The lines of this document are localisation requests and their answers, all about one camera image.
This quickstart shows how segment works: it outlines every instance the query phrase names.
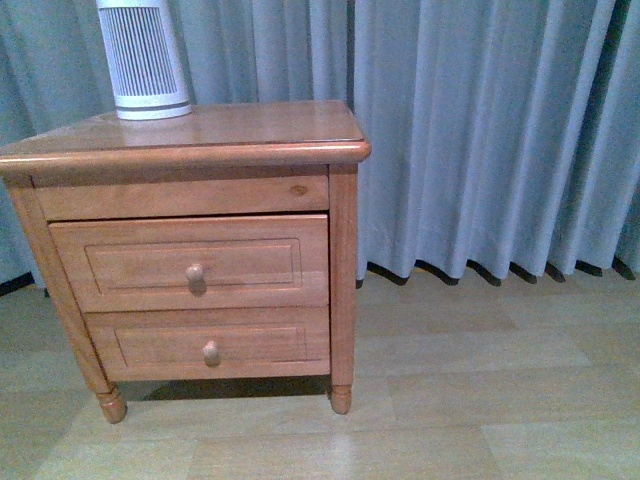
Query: wood knot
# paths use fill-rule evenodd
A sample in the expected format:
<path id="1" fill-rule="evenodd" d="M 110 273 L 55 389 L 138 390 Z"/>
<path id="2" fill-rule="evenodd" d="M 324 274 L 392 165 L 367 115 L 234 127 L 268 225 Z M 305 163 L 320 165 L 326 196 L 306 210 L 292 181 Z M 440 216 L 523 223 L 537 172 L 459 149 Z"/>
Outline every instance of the wood knot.
<path id="1" fill-rule="evenodd" d="M 294 185 L 289 189 L 289 191 L 296 197 L 301 197 L 304 194 L 306 194 L 309 191 L 309 189 L 304 185 Z"/>

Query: gray curtain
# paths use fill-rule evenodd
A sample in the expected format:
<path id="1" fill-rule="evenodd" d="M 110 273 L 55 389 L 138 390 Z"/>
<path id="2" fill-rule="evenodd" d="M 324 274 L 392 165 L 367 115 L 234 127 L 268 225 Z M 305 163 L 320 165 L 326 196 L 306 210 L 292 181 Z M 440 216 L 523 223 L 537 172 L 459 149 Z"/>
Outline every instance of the gray curtain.
<path id="1" fill-rule="evenodd" d="M 197 103 L 353 82 L 373 143 L 359 278 L 416 260 L 455 278 L 467 260 L 499 278 L 614 255 L 640 270 L 640 0 L 358 1 L 353 71 L 342 0 L 170 5 Z M 112 109 L 95 2 L 0 1 L 0 144 Z M 1 187 L 0 209 L 2 274 L 34 270 Z"/>
<path id="2" fill-rule="evenodd" d="M 356 3 L 360 278 L 640 269 L 640 1 L 614 4 Z"/>

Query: laminate floor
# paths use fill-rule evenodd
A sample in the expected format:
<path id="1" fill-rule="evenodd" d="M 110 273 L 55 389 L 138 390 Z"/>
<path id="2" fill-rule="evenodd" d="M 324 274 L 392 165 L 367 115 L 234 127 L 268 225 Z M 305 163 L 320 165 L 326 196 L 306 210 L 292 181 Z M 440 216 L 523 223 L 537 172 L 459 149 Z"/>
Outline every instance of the laminate floor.
<path id="1" fill-rule="evenodd" d="M 108 424 L 49 299 L 0 298 L 0 478 L 640 479 L 640 281 L 416 270 L 358 291 L 352 411 L 326 379 L 134 382 Z"/>

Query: top drawer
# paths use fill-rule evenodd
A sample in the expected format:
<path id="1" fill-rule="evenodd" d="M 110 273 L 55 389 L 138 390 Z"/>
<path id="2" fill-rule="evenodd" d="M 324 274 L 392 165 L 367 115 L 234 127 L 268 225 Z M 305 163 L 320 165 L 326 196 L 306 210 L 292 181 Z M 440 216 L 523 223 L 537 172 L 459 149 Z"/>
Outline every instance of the top drawer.
<path id="1" fill-rule="evenodd" d="M 328 210 L 325 166 L 33 177 L 49 221 Z"/>
<path id="2" fill-rule="evenodd" d="M 323 214 L 60 222 L 49 228 L 85 312 L 329 301 Z"/>

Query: bottom drawer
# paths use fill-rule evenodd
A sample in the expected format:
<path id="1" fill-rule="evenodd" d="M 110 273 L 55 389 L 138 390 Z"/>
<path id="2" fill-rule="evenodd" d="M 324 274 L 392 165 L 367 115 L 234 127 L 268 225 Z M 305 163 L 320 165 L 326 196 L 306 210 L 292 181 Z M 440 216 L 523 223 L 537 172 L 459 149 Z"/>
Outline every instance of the bottom drawer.
<path id="1" fill-rule="evenodd" d="M 324 375 L 328 307 L 87 314 L 112 381 Z"/>

